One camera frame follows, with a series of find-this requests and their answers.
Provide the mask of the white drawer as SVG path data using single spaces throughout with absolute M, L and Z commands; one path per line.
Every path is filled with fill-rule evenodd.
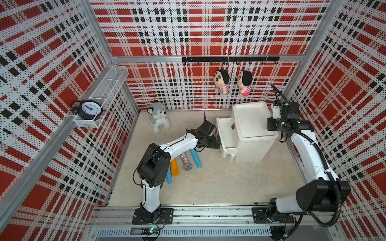
M 235 120 L 232 117 L 217 118 L 217 128 L 221 140 L 220 152 L 223 158 L 230 158 L 231 162 L 241 162 L 240 139 Z

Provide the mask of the blue microphone from drawer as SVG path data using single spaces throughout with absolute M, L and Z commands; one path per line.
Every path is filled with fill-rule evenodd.
M 202 168 L 201 161 L 200 161 L 200 159 L 198 157 L 198 153 L 195 151 L 195 149 L 190 149 L 190 153 L 191 153 L 197 167 Z

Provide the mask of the silver rhinestone microphone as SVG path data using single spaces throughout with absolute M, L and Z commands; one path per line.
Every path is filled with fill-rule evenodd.
M 185 171 L 192 170 L 193 166 L 192 166 L 191 162 L 189 161 L 187 154 L 185 152 L 183 152 L 183 153 L 181 153 L 180 157 L 181 157 L 183 164 L 184 164 L 184 170 Z

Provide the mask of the orange microphone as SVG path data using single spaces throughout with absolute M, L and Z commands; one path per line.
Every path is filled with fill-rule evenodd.
M 174 158 L 172 161 L 171 161 L 171 174 L 172 176 L 179 176 L 180 174 L 180 170 L 179 170 L 179 167 L 177 165 L 177 161 L 176 161 L 176 158 Z

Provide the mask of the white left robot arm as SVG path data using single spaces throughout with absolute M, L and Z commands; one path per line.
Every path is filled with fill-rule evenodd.
M 136 168 L 141 178 L 138 185 L 143 189 L 143 200 L 137 217 L 150 224 L 158 221 L 161 217 L 160 190 L 167 179 L 171 161 L 191 149 L 219 149 L 220 137 L 216 136 L 216 131 L 216 126 L 205 120 L 200 127 L 187 130 L 174 141 L 163 145 L 152 143 L 148 146 Z

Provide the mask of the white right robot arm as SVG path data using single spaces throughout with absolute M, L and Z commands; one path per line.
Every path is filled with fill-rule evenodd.
M 309 215 L 322 227 L 335 225 L 351 193 L 350 184 L 342 181 L 326 161 L 311 122 L 300 117 L 297 102 L 276 100 L 272 113 L 267 129 L 285 133 L 296 147 L 304 163 L 306 184 L 293 196 L 272 198 L 266 217 L 278 223 L 286 214 Z

